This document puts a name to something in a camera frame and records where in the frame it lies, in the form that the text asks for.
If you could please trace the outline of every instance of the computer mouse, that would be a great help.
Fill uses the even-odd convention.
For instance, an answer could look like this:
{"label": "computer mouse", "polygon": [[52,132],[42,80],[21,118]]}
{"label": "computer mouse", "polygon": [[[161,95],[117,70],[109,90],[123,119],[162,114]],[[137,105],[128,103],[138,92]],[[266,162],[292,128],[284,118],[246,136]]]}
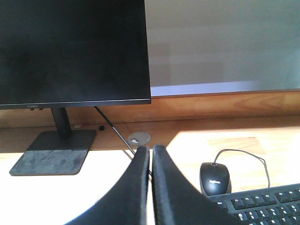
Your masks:
{"label": "computer mouse", "polygon": [[200,188],[206,196],[231,193],[228,169],[220,163],[202,163],[200,167]]}

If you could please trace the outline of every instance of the monitor stand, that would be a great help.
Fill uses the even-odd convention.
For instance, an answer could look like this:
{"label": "monitor stand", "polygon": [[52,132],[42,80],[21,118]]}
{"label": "monitor stand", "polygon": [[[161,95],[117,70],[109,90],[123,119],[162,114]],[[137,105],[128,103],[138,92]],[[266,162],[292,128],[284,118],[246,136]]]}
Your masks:
{"label": "monitor stand", "polygon": [[79,173],[96,131],[72,131],[65,108],[51,111],[57,131],[42,132],[9,171],[12,176]]}

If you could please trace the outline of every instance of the logitech logo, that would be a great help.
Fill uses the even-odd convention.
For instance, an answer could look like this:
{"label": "logitech logo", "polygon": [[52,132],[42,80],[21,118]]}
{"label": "logitech logo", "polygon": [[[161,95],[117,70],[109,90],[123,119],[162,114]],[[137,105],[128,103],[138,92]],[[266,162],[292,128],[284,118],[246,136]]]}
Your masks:
{"label": "logitech logo", "polygon": [[216,181],[216,180],[210,180],[210,183],[212,183],[212,184],[221,184],[220,181]]}

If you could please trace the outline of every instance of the desk surface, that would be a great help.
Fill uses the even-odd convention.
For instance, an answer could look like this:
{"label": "desk surface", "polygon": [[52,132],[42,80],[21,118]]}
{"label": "desk surface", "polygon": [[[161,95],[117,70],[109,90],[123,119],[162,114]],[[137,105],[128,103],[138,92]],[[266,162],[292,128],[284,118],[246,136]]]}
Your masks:
{"label": "desk surface", "polygon": [[[218,151],[225,148],[246,150],[264,158],[271,186],[300,183],[300,116],[178,120],[116,127],[125,137],[137,131],[149,133],[151,147],[157,143],[167,146],[176,165],[198,190],[201,163],[213,161]],[[81,128],[98,129],[98,125]],[[78,175],[10,176],[8,171],[35,137],[52,129],[0,129],[0,224],[64,224],[101,198],[130,163],[122,151],[126,146],[106,126],[97,132],[92,151]],[[224,152],[217,162],[228,167],[233,192],[267,186],[262,163],[250,155]],[[148,224],[153,224],[151,204],[148,210]]]}

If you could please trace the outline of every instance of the black keyboard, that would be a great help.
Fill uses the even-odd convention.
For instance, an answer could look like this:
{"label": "black keyboard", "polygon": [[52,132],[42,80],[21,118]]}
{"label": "black keyboard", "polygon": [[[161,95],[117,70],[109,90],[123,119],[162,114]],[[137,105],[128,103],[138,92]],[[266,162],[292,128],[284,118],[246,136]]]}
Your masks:
{"label": "black keyboard", "polygon": [[208,197],[249,225],[300,225],[300,184]]}

